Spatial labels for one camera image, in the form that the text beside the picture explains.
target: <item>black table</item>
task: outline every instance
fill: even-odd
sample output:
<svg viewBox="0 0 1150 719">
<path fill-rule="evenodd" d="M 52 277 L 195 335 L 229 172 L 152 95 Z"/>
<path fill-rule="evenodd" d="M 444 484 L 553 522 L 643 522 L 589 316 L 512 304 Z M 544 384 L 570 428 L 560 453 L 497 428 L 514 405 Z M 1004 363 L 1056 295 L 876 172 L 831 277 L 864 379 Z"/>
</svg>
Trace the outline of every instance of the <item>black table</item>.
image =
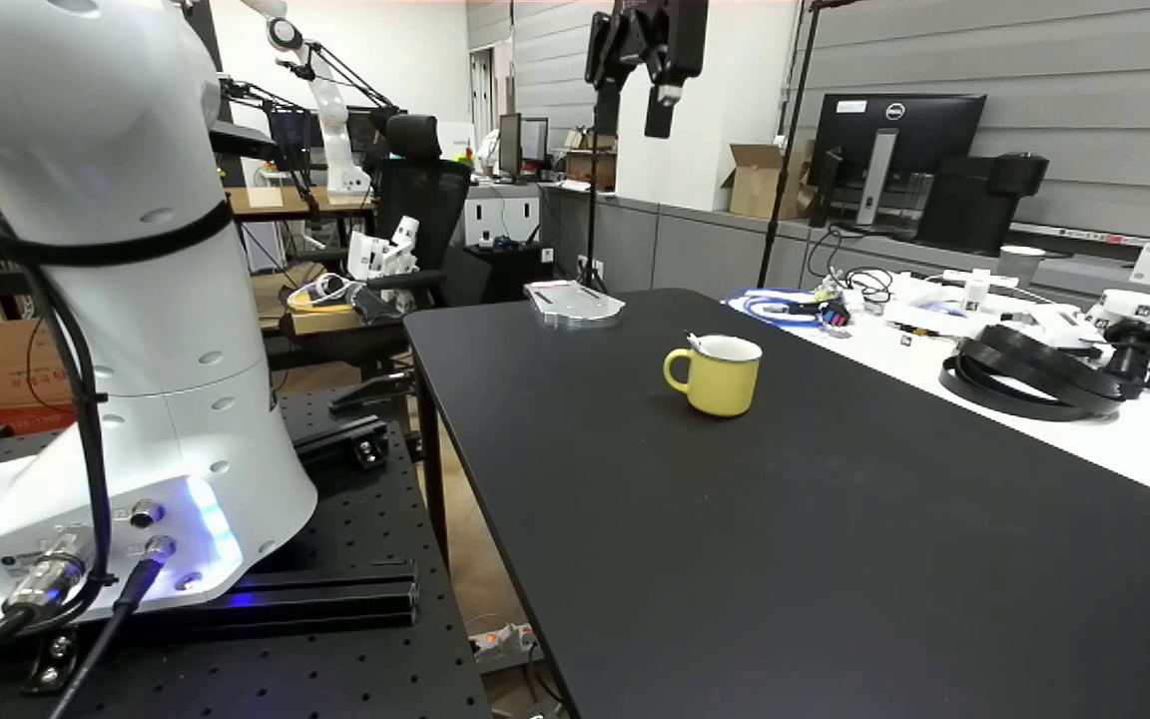
<svg viewBox="0 0 1150 719">
<path fill-rule="evenodd" d="M 406 327 L 581 714 L 1150 714 L 1145 488 L 690 292 Z M 662 388 L 689 332 L 769 348 L 751 416 Z"/>
<path fill-rule="evenodd" d="M 291 405 L 291 437 L 331 428 L 329 401 Z M 35 453 L 35 441 L 0 445 L 0 457 Z M 388 432 L 388 473 L 309 461 L 323 494 L 319 514 L 289 553 L 316 557 L 319 570 L 412 570 L 416 629 L 323 629 L 231 641 L 111 645 L 90 678 L 78 714 L 380 714 L 380 719 L 489 719 L 489 693 L 461 629 L 454 594 L 416 492 L 398 428 Z M 24 695 L 30 657 L 0 660 L 0 719 L 47 714 L 58 699 Z"/>
</svg>

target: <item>white table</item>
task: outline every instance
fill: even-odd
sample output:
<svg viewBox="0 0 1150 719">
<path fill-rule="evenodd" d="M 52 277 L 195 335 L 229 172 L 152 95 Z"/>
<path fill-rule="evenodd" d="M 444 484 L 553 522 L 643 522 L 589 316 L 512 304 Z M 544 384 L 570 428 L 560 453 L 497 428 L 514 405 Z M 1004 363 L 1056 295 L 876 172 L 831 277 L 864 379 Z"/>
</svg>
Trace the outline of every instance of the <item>white table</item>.
<svg viewBox="0 0 1150 719">
<path fill-rule="evenodd" d="M 1136 401 L 1136 405 L 1123 405 L 1117 420 L 1043 422 L 1043 420 L 1004 416 L 1004 413 L 992 413 L 992 409 L 977 409 L 969 401 L 952 397 L 939 384 L 939 368 L 956 353 L 952 340 L 916 335 L 908 344 L 908 332 L 892 327 L 880 316 L 855 316 L 852 340 L 828 335 L 820 327 L 792 327 L 792 335 L 820 344 L 835 356 L 847 356 L 864 368 L 876 368 L 892 379 L 902 379 L 919 393 L 943 397 L 958 409 L 969 409 L 975 416 L 1005 422 L 1021 437 L 1036 437 L 1052 446 L 1061 446 L 1085 462 L 1111 466 L 1111 473 L 1150 488 L 1150 393 L 1141 393 L 1141 401 Z"/>
</svg>

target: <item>office chair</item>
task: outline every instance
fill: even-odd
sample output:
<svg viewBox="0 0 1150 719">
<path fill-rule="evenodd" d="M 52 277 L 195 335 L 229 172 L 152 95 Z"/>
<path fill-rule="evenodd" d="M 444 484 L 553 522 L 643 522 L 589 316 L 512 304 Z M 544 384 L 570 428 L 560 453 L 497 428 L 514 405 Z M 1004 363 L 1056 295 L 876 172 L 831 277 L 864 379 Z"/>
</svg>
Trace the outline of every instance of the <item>office chair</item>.
<svg viewBox="0 0 1150 719">
<path fill-rule="evenodd" d="M 444 309 L 444 264 L 464 215 L 470 172 L 444 160 L 384 160 L 377 172 L 377 236 L 391 236 L 402 215 L 420 220 L 412 277 L 367 279 L 371 292 L 412 292 L 416 309 Z M 341 335 L 304 335 L 301 353 L 316 361 L 345 361 L 365 373 L 365 388 L 331 405 L 335 416 L 384 413 L 406 397 L 412 373 L 394 373 L 406 353 L 402 316 L 361 309 L 371 325 Z"/>
</svg>

